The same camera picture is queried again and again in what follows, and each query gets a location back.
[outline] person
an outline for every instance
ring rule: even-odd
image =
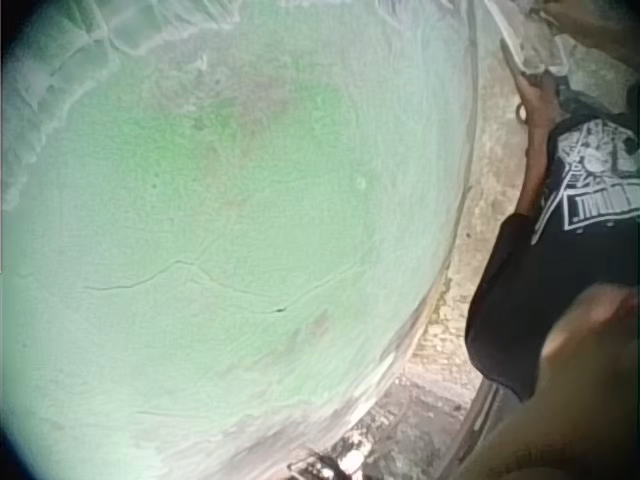
[[[587,289],[542,348],[535,394],[453,480],[640,478],[638,293]]]
[[[595,283],[638,284],[640,157],[637,113],[566,115],[551,74],[533,85],[512,73],[528,128],[524,180],[470,303],[465,343],[484,377],[524,401],[573,299]],[[637,86],[628,97],[637,106]]]

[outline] concrete wall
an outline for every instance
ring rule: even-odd
[[[466,2],[298,3],[68,0],[7,63],[2,415],[41,478],[265,477],[401,360],[475,130]]]

